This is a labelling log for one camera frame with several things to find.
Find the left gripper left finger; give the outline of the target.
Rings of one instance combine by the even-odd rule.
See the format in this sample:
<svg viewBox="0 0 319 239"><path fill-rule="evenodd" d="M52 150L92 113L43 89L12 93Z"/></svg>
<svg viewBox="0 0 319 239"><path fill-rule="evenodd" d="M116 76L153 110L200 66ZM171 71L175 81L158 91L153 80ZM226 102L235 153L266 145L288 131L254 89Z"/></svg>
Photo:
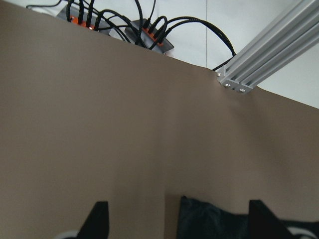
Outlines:
<svg viewBox="0 0 319 239"><path fill-rule="evenodd" d="M78 239L107 239L109 236L109 205L96 202L77 234Z"/></svg>

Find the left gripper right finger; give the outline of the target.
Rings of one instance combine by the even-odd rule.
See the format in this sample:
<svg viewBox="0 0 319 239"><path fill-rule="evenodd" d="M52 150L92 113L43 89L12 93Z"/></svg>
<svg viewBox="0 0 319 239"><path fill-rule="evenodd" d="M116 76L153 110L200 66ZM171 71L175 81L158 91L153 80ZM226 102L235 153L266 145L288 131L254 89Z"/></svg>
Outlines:
<svg viewBox="0 0 319 239"><path fill-rule="evenodd" d="M248 228L251 239L293 239L293 234L261 201L249 201Z"/></svg>

